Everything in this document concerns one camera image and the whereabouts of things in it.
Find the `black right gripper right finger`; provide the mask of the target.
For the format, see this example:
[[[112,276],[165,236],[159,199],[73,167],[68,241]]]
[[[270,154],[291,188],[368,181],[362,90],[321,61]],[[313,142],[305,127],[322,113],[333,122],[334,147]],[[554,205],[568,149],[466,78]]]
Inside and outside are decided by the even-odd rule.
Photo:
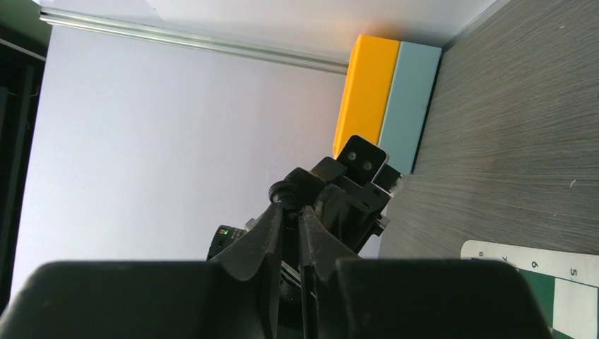
[[[550,338],[502,261],[360,258],[306,207],[299,219],[308,338]]]

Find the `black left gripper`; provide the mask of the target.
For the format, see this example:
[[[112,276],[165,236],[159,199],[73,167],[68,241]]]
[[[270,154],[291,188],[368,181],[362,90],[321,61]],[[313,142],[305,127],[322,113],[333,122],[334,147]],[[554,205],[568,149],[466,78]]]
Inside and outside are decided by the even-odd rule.
[[[298,262],[299,232],[297,218],[310,206],[320,223],[347,248],[359,253],[368,239],[385,228],[383,209],[391,200],[401,174],[384,165],[373,182],[360,186],[348,179],[347,167],[325,157],[311,170],[294,169],[283,180],[297,187],[296,209],[284,211],[287,237],[283,242],[283,261]]]

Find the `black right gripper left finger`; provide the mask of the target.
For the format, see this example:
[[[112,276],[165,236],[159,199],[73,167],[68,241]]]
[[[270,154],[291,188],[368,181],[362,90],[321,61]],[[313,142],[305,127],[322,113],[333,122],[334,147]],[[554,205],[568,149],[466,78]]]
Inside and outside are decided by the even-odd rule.
[[[55,261],[1,315],[2,338],[274,338],[282,206],[209,261]]]

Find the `black chess pawn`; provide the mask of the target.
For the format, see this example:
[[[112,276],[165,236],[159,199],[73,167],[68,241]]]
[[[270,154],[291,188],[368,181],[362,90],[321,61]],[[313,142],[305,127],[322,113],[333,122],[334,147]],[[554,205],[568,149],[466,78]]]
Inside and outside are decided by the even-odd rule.
[[[296,209],[297,187],[288,180],[282,180],[274,183],[268,190],[268,197],[271,203],[282,203],[284,209]]]

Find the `green white chess mat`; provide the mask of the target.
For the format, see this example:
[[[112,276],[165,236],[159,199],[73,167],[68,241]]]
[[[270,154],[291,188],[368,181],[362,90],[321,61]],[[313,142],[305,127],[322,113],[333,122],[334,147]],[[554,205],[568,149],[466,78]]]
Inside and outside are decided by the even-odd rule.
[[[469,240],[462,259],[514,266],[530,286],[553,338],[598,337],[598,256]]]

